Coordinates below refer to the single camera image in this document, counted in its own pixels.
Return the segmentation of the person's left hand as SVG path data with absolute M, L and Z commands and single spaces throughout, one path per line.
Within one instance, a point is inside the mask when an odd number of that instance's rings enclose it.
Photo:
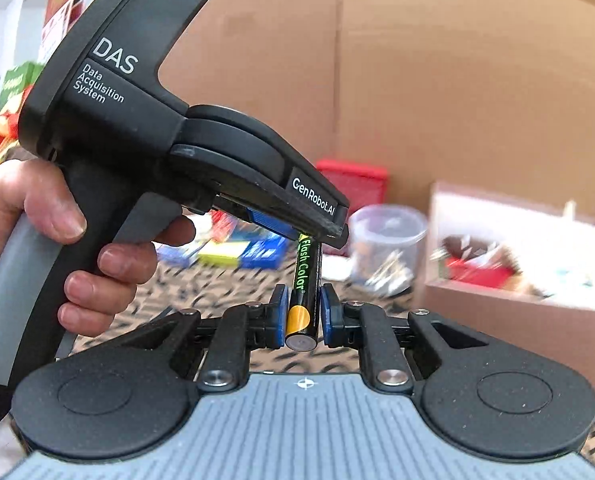
M 0 256 L 21 214 L 60 244 L 78 242 L 87 229 L 61 170 L 40 159 L 0 165 Z M 58 320 L 66 330 L 89 337 L 104 333 L 115 315 L 127 309 L 137 287 L 152 278 L 157 256 L 151 240 L 108 244 L 96 265 L 97 274 L 77 270 L 66 278 L 66 303 L 58 309 Z

